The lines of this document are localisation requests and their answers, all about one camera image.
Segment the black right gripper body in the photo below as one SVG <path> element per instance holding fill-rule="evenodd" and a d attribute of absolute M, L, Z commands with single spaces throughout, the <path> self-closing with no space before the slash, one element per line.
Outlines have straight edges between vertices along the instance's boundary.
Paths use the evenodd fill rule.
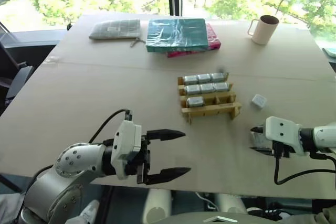
<path fill-rule="evenodd" d="M 275 158 L 289 158 L 291 148 L 282 142 L 273 141 L 272 149 Z"/>

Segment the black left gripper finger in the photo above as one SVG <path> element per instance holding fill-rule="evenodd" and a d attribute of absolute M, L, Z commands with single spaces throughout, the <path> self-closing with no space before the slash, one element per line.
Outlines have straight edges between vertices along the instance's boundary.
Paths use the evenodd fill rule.
<path fill-rule="evenodd" d="M 177 130 L 170 129 L 160 129 L 160 130 L 151 130 L 147 131 L 146 139 L 147 140 L 160 140 L 168 141 L 176 138 L 184 137 L 185 133 Z"/>
<path fill-rule="evenodd" d="M 147 175 L 145 184 L 154 185 L 154 184 L 167 183 L 183 176 L 190 170 L 191 168 L 189 167 L 175 167 L 175 168 L 163 169 L 158 174 Z"/>

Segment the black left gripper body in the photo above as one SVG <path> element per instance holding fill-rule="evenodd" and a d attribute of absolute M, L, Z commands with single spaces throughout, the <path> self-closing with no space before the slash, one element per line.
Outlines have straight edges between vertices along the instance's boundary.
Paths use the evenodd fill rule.
<path fill-rule="evenodd" d="M 150 151 L 148 150 L 148 145 L 150 140 L 148 140 L 146 135 L 141 136 L 141 148 L 139 152 L 127 162 L 125 167 L 125 174 L 135 175 L 137 177 L 137 184 L 148 185 L 149 180 L 149 170 L 150 170 Z"/>

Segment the large brown cardboard sheet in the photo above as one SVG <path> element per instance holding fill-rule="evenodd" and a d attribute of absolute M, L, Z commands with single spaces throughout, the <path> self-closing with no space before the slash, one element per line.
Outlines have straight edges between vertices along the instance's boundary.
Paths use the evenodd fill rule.
<path fill-rule="evenodd" d="M 92 41 L 95 23 L 127 14 L 84 15 L 37 68 L 0 116 L 0 173 L 31 176 L 75 143 L 86 143 L 118 109 L 133 111 L 144 131 L 173 129 L 185 137 L 150 145 L 151 172 L 189 167 L 161 188 L 253 196 L 336 199 L 333 174 L 274 184 L 275 160 L 250 149 L 250 129 L 269 116 L 315 127 L 336 121 L 336 73 L 305 29 L 280 24 L 265 46 L 248 22 L 212 21 L 222 46 L 184 57 L 147 52 L 142 43 Z M 181 114 L 177 79 L 225 69 L 240 114 Z M 260 109 L 255 94 L 267 99 Z"/>

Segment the white rounded cylinder shape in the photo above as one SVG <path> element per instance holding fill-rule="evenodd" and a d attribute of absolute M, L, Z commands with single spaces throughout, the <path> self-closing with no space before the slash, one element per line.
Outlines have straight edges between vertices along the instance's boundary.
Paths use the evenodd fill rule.
<path fill-rule="evenodd" d="M 144 204 L 142 222 L 152 224 L 172 214 L 172 193 L 166 189 L 150 189 Z"/>
<path fill-rule="evenodd" d="M 241 197 L 230 194 L 216 194 L 216 206 L 220 212 L 234 212 L 238 214 L 247 214 L 247 209 Z"/>

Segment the wooden slotted rack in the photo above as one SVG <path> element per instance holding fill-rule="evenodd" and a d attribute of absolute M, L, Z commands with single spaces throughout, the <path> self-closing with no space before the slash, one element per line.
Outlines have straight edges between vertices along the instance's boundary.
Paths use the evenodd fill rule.
<path fill-rule="evenodd" d="M 240 114 L 242 105 L 236 100 L 236 93 L 232 90 L 233 84 L 228 81 L 229 73 L 227 73 L 226 82 L 230 84 L 230 91 L 228 92 L 213 92 L 197 95 L 186 95 L 184 92 L 183 76 L 178 77 L 177 87 L 181 106 L 181 112 L 184 117 L 187 118 L 189 123 L 197 116 L 212 116 L 227 113 L 233 120 Z M 202 107 L 188 108 L 186 105 L 186 99 L 188 97 L 200 97 L 204 98 L 205 105 Z"/>

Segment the white sneaker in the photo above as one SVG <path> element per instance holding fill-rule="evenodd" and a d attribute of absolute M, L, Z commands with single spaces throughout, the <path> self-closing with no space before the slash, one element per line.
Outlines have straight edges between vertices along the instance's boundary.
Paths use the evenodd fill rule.
<path fill-rule="evenodd" d="M 94 224 L 99 209 L 99 201 L 92 200 L 78 216 L 79 224 Z"/>

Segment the teal plastic-wrapped book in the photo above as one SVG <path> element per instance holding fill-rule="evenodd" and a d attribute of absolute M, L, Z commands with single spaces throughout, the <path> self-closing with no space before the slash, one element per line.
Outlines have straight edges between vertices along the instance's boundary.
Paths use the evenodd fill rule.
<path fill-rule="evenodd" d="M 204 51 L 208 48 L 205 20 L 151 19 L 145 45 L 147 52 Z"/>

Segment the pink book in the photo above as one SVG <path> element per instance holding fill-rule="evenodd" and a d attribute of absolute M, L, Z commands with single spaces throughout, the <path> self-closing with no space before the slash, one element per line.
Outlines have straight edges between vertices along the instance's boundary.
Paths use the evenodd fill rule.
<path fill-rule="evenodd" d="M 207 41 L 208 46 L 201 51 L 173 51 L 167 52 L 166 55 L 168 58 L 186 56 L 191 54 L 198 54 L 201 52 L 212 51 L 219 49 L 221 47 L 221 41 L 219 40 L 218 36 L 216 35 L 215 31 L 213 30 L 212 26 L 209 23 L 206 23 L 206 32 L 207 32 Z"/>

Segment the teal flat item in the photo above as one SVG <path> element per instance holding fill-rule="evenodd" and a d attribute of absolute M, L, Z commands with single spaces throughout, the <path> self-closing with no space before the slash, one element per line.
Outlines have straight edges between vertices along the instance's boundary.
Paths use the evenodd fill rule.
<path fill-rule="evenodd" d="M 322 51 L 331 58 L 336 59 L 336 48 L 322 48 Z"/>

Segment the grey checked zipper pouch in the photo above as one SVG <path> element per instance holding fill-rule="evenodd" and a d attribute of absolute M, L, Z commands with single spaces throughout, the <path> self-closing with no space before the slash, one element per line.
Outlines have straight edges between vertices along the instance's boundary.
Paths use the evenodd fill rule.
<path fill-rule="evenodd" d="M 136 43 L 145 43 L 141 39 L 139 19 L 107 20 L 96 23 L 89 35 L 91 40 L 133 39 L 130 47 Z"/>

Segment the black office chair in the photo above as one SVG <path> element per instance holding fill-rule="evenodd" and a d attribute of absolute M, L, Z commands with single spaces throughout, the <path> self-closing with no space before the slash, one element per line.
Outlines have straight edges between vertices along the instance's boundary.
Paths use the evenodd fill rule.
<path fill-rule="evenodd" d="M 25 65 L 19 70 L 13 79 L 0 77 L 0 114 L 5 111 L 19 91 L 34 73 L 33 66 Z"/>

